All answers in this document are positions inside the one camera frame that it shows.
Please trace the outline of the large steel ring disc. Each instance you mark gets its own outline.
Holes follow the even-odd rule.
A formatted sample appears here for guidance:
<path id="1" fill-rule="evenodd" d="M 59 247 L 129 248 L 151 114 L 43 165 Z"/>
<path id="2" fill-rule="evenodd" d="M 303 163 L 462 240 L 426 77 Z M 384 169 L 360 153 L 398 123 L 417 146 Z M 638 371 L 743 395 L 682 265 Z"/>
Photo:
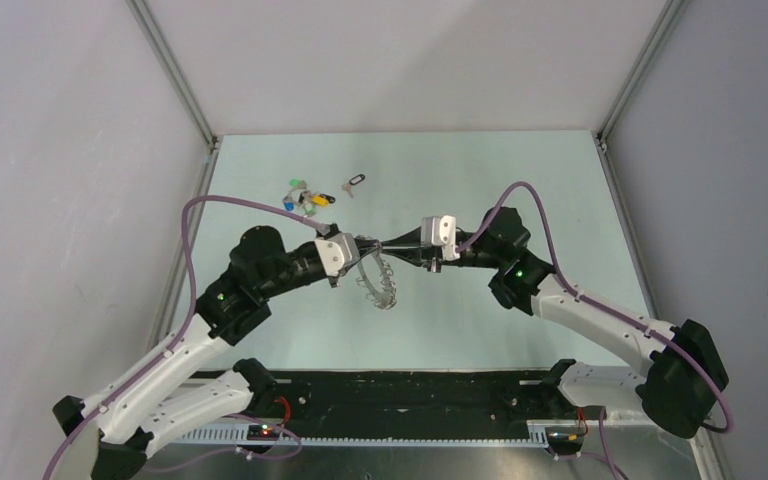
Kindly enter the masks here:
<path id="1" fill-rule="evenodd" d="M 390 310 L 397 304 L 394 271 L 377 246 L 356 264 L 357 284 L 366 290 L 365 298 L 379 310 Z"/>

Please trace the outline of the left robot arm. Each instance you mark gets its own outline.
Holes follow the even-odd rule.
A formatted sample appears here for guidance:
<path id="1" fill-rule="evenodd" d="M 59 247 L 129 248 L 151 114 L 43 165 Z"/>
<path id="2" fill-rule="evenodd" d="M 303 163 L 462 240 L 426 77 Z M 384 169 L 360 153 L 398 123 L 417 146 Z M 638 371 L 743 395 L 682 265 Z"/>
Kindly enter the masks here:
<path id="1" fill-rule="evenodd" d="M 256 226 L 230 253 L 227 269 L 193 301 L 171 333 L 106 390 L 63 397 L 53 413 L 68 439 L 94 440 L 89 479 L 131 479 L 156 453 L 183 435 L 247 411 L 264 416 L 276 403 L 271 373 L 242 359 L 213 382 L 182 395 L 174 390 L 200 367 L 236 346 L 271 314 L 270 299 L 326 280 L 337 284 L 377 240 L 329 226 L 292 251 L 279 231 Z"/>

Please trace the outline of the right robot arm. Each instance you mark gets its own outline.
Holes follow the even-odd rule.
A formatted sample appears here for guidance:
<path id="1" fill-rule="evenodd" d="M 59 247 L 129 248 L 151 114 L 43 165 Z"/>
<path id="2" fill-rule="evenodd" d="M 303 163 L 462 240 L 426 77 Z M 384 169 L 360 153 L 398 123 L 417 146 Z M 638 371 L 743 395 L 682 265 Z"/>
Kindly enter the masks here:
<path id="1" fill-rule="evenodd" d="M 579 406 L 641 410 L 658 427 L 684 439 L 708 423 L 729 377 L 710 331 L 622 308 L 563 278 L 559 268 L 528 248 L 530 231 L 514 208 L 485 215 L 488 227 L 468 232 L 451 216 L 426 217 L 416 229 L 387 240 L 386 255 L 431 272 L 445 266 L 494 270 L 488 287 L 505 309 L 568 328 L 622 359 L 611 387 L 594 387 L 581 362 L 572 363 L 540 394 L 543 409 L 564 418 Z"/>

